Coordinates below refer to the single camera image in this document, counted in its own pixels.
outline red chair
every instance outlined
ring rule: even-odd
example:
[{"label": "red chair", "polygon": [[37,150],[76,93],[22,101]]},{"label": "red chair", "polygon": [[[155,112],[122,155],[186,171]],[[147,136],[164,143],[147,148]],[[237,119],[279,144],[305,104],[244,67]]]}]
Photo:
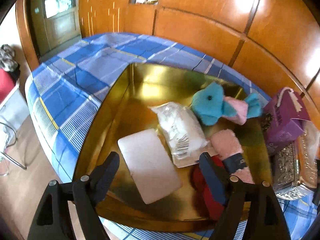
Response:
[{"label": "red chair", "polygon": [[0,103],[13,88],[14,82],[12,81],[11,76],[3,69],[0,69]]}]

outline grey fur item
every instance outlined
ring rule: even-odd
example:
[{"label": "grey fur item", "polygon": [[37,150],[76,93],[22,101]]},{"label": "grey fur item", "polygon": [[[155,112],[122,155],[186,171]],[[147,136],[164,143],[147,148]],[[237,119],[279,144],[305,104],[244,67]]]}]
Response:
[{"label": "grey fur item", "polygon": [[13,72],[18,67],[18,63],[13,59],[14,49],[8,44],[0,48],[0,68],[7,72]]}]

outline silver bolt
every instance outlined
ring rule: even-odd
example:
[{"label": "silver bolt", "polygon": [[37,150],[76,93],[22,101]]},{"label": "silver bolt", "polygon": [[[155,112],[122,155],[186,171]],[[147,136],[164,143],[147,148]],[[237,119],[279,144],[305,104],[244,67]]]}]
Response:
[{"label": "silver bolt", "polygon": [[262,182],[262,185],[265,186],[265,187],[269,187],[269,186],[270,186],[270,183],[264,180],[264,181]]},{"label": "silver bolt", "polygon": [[57,184],[57,181],[55,179],[50,180],[50,182],[49,182],[49,186],[54,186],[56,184]]},{"label": "silver bolt", "polygon": [[232,182],[238,182],[238,181],[239,181],[239,179],[238,179],[237,176],[231,176],[231,177],[230,177],[230,180],[231,180]]},{"label": "silver bolt", "polygon": [[80,178],[81,181],[88,181],[89,180],[89,176],[88,175],[83,175],[81,178]]}]

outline purple box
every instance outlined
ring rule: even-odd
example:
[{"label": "purple box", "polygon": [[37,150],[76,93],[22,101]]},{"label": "purple box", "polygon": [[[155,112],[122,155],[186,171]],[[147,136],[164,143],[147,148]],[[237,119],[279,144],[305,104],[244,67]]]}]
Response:
[{"label": "purple box", "polygon": [[276,154],[297,139],[303,133],[303,121],[310,120],[300,95],[293,90],[283,90],[263,108],[264,113],[273,116],[269,128],[263,133],[269,155]]}]

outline barcode label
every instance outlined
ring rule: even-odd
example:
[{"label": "barcode label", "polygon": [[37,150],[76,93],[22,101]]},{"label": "barcode label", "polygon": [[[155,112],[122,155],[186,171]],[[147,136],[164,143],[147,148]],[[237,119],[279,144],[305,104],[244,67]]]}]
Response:
[{"label": "barcode label", "polygon": [[177,157],[177,159],[183,159],[188,156],[189,149],[189,137],[188,135],[183,136],[177,142],[176,150],[173,154]]}]

